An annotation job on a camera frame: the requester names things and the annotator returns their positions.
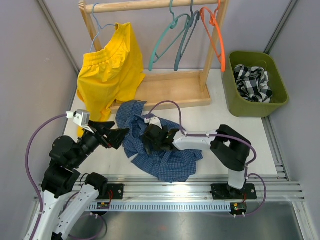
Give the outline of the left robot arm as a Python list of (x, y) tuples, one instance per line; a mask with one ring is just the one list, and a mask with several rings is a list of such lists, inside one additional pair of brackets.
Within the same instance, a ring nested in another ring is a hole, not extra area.
[(128, 128), (114, 129), (115, 122), (89, 121), (82, 137), (74, 141), (60, 136), (52, 144), (51, 161), (37, 189), (38, 213), (25, 235), (26, 240), (65, 240), (90, 203), (108, 194), (108, 179), (96, 172), (87, 175), (84, 185), (69, 206), (64, 207), (76, 181), (79, 166), (99, 146), (118, 149)]

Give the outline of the grey blue hanger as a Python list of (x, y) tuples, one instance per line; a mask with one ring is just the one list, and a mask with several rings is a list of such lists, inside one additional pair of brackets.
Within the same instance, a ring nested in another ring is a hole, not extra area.
[(183, 30), (183, 36), (177, 51), (177, 55), (174, 62), (174, 71), (177, 72), (179, 69), (182, 57), (188, 47), (191, 37), (195, 31), (198, 21), (200, 20), (200, 12), (198, 10), (193, 11), (194, 0), (190, 1), (190, 15), (185, 23), (185, 28)]

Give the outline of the orange hanger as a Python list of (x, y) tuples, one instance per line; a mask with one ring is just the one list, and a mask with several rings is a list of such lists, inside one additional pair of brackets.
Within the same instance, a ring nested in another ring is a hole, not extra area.
[[(220, 0), (217, 1), (217, 7), (214, 11), (210, 10), (207, 6), (204, 6), (200, 9), (200, 19), (202, 21), (203, 27), (207, 33), (207, 36), (210, 40), (210, 44), (215, 53), (215, 56), (220, 63), (221, 72), (224, 73), (226, 70), (226, 52), (225, 52), (225, 44), (222, 35), (222, 31), (220, 28), (220, 22), (218, 21), (218, 14), (220, 13), (220, 9), (222, 8), (222, 3)], [(209, 31), (209, 27), (206, 22), (206, 13), (209, 14), (208, 24), (213, 27), (212, 33)]]

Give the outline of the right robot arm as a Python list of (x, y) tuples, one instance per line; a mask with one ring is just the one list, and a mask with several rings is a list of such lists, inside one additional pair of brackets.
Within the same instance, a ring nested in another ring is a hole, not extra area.
[(228, 125), (222, 124), (217, 130), (208, 132), (184, 132), (177, 128), (168, 130), (149, 124), (141, 136), (145, 150), (152, 151), (184, 151), (210, 150), (228, 169), (226, 185), (212, 189), (214, 199), (244, 199), (247, 181), (247, 158), (250, 155), (251, 142)]

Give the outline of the yellow garment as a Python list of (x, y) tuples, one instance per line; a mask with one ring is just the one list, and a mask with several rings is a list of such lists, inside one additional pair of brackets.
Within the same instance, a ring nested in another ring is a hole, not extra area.
[(91, 121), (106, 122), (112, 104), (133, 100), (145, 76), (143, 54), (132, 24), (118, 23), (102, 50), (84, 54), (77, 96)]

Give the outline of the black white checked shirt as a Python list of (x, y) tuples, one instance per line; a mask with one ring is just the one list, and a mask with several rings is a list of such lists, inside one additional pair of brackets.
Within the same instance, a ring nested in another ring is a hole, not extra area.
[(270, 103), (273, 92), (269, 75), (263, 67), (238, 64), (233, 69), (235, 84), (240, 96), (253, 103)]

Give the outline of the aluminium mounting rail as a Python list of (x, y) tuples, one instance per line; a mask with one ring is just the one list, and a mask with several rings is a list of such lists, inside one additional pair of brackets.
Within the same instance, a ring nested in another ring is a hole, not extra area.
[[(212, 199), (211, 184), (227, 182), (228, 170), (208, 156), (197, 162), (197, 172), (185, 182), (162, 182), (136, 167), (124, 154), (93, 156), (79, 168), (82, 174), (97, 172), (111, 184), (123, 184), (123, 199), (141, 202), (207, 202)], [(288, 178), (282, 163), (257, 159), (248, 167), (249, 183), (255, 185), (258, 201), (304, 202), (305, 194), (297, 181)]]

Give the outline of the teal hanger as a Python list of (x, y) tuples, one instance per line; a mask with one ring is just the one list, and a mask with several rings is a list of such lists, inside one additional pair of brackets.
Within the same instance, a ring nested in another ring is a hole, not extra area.
[[(171, 21), (171, 23), (168, 24), (168, 26), (164, 29), (163, 33), (160, 35), (160, 37), (157, 40), (157, 42), (152, 50), (152, 53), (150, 55), (149, 64), (148, 64), (148, 70), (150, 72), (154, 69), (154, 64), (156, 64), (167, 53), (167, 51), (173, 46), (173, 44), (185, 32), (185, 30), (187, 29), (188, 23), (191, 19), (191, 16), (188, 13), (183, 13), (183, 14), (176, 16), (175, 12), (173, 11), (173, 3), (174, 3), (174, 0), (171, 0), (169, 2), (169, 12), (172, 15), (172, 21)], [(165, 39), (166, 35), (170, 31), (173, 31), (178, 26), (180, 19), (183, 19), (183, 18), (185, 21), (184, 21), (183, 29), (181, 30), (181, 32), (172, 40), (172, 42), (162, 52), (159, 52), (159, 48), (161, 46), (161, 43)]]

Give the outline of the wooden clothes rack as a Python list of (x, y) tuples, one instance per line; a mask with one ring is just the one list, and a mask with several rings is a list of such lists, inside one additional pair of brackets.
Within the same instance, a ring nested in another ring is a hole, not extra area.
[[(190, 7), (191, 0), (174, 0), (173, 7)], [(113, 3), (98, 3), (94, 13), (113, 13), (124, 11), (138, 11), (169, 8), (170, 0), (137, 0)], [(218, 0), (194, 0), (194, 6), (201, 5), (214, 11)], [(229, 1), (221, 0), (221, 9), (217, 15), (220, 29), (226, 16)], [(92, 20), (93, 4), (87, 4), (84, 0), (78, 3), (79, 10), (93, 40), (97, 31)], [(102, 49), (100, 40), (94, 44), (97, 51)], [(174, 71), (171, 73), (147, 74), (137, 88), (135, 99), (146, 101), (146, 110), (150, 110), (157, 103), (172, 100), (182, 108), (207, 106), (211, 103), (211, 96), (207, 86), (207, 80), (216, 57), (213, 47), (210, 45), (203, 70)]]

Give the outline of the green plastic basket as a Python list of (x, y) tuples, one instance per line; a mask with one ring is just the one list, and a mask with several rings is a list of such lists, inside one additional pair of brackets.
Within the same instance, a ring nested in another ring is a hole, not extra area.
[[(237, 65), (262, 67), (268, 72), (268, 85), (273, 93), (270, 103), (250, 102), (240, 96), (234, 78), (234, 68)], [(222, 83), (228, 110), (236, 117), (267, 117), (279, 107), (287, 104), (289, 100), (286, 87), (273, 58), (263, 52), (231, 52), (226, 59)]]

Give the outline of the blue checked shirt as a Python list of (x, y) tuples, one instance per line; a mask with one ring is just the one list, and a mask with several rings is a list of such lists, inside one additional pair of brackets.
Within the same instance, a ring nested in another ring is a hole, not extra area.
[(203, 159), (201, 150), (155, 151), (148, 154), (141, 136), (147, 128), (145, 115), (142, 115), (145, 102), (131, 100), (121, 104), (115, 120), (121, 129), (129, 129), (123, 141), (124, 152), (142, 171), (162, 182), (185, 182), (197, 171), (197, 161)]

